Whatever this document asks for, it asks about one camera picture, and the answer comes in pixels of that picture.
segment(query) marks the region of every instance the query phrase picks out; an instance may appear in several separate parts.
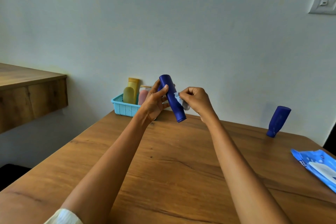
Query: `left hand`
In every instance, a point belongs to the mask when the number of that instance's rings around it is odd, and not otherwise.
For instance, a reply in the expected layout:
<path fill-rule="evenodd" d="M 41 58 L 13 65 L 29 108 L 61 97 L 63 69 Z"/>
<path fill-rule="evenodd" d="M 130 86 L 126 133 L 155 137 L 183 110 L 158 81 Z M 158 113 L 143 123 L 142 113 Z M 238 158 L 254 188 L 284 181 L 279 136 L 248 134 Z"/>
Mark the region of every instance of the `left hand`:
<path fill-rule="evenodd" d="M 160 114 L 160 112 L 169 107 L 169 103 L 163 104 L 167 100 L 166 93 L 168 85 L 165 85 L 162 90 L 158 91 L 160 80 L 157 80 L 149 91 L 145 102 L 141 105 L 138 112 L 144 112 L 146 117 L 152 122 Z"/>

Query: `white sleeve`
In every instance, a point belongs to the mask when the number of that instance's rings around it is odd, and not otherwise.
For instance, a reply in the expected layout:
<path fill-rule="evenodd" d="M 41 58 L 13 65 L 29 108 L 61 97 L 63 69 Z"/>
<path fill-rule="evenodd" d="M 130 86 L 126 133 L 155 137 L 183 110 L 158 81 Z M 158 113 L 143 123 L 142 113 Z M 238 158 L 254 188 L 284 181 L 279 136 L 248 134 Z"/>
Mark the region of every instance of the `white sleeve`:
<path fill-rule="evenodd" d="M 73 212 L 67 209 L 59 209 L 44 224 L 83 224 Z"/>

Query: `hand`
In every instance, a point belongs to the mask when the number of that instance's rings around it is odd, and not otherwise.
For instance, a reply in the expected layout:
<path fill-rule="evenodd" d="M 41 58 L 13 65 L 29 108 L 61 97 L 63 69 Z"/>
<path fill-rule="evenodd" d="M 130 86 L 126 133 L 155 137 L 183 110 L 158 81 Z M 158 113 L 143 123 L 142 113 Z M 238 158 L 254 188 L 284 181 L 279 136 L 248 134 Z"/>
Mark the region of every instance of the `hand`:
<path fill-rule="evenodd" d="M 168 85 L 165 85 L 162 90 L 158 91 L 160 80 L 157 80 L 149 91 L 145 102 L 141 105 L 138 112 L 144 112 L 147 119 L 151 122 L 156 119 L 160 112 L 169 107 L 169 103 L 164 104 L 167 100 L 166 93 L 168 92 Z"/>
<path fill-rule="evenodd" d="M 206 123 L 208 118 L 217 117 L 212 108 L 208 94 L 203 88 L 188 87 L 180 92 L 180 98 L 190 105 L 190 107 L 201 116 L 201 120 Z"/>

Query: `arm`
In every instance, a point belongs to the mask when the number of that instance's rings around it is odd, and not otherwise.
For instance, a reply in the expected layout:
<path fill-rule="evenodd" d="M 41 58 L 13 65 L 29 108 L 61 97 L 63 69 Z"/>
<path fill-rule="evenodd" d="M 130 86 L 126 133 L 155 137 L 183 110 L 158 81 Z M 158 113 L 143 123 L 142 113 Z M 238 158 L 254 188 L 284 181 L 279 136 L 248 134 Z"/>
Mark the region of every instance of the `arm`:
<path fill-rule="evenodd" d="M 167 100 L 163 96 L 168 86 L 157 92 L 159 85 L 158 80 L 119 138 L 61 206 L 76 214 L 84 224 L 106 222 L 147 126 L 169 106 L 162 104 Z"/>
<path fill-rule="evenodd" d="M 242 224 L 290 224 L 291 221 L 259 180 L 214 112 L 202 88 L 180 93 L 207 125 L 234 206 Z"/>

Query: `forearm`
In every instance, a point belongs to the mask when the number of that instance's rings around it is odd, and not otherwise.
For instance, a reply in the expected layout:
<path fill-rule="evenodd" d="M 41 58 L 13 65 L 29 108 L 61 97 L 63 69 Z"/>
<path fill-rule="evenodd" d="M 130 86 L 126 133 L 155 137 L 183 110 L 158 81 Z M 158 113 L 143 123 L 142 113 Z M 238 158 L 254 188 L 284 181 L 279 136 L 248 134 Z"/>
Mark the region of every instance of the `forearm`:
<path fill-rule="evenodd" d="M 84 224 L 105 223 L 149 121 L 140 112 L 62 205 Z"/>
<path fill-rule="evenodd" d="M 213 116 L 207 122 L 214 148 L 242 224 L 288 224 L 290 220 Z"/>

